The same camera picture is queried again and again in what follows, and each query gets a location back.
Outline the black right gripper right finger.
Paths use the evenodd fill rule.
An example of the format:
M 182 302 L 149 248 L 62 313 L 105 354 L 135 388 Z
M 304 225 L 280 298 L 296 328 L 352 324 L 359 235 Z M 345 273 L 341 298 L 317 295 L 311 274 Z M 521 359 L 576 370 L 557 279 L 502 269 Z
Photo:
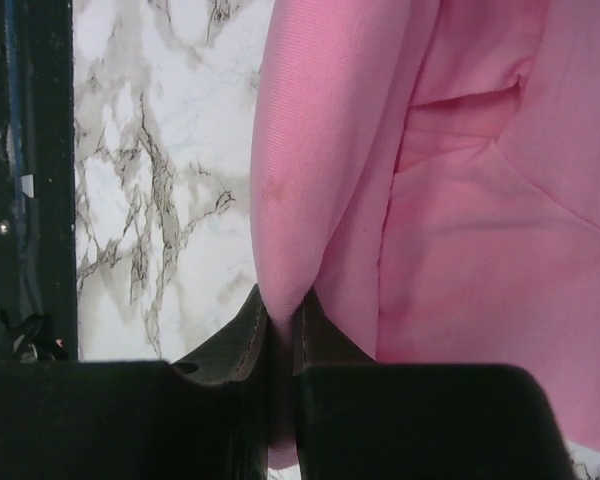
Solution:
M 315 366 L 375 363 L 328 318 L 316 291 L 311 289 L 293 315 L 293 375 Z

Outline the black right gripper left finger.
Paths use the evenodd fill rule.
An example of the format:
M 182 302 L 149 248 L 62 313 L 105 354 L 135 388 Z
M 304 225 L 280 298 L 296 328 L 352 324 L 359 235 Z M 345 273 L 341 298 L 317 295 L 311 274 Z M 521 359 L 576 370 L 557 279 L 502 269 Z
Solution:
M 267 326 L 260 290 L 254 285 L 236 316 L 173 366 L 204 387 L 242 382 L 251 375 L 261 356 Z

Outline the pink t shirt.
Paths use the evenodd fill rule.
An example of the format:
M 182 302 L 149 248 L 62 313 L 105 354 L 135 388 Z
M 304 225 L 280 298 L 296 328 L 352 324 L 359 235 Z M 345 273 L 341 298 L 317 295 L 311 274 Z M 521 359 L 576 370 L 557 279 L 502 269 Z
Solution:
M 251 155 L 296 458 L 292 316 L 382 362 L 508 363 L 600 452 L 600 1 L 278 1 Z

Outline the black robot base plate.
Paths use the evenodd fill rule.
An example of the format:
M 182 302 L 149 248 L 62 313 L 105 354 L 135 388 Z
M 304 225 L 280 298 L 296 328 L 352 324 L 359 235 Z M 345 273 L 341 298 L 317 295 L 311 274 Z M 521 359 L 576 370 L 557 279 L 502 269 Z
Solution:
M 77 355 L 72 5 L 0 1 L 0 347 L 32 315 Z

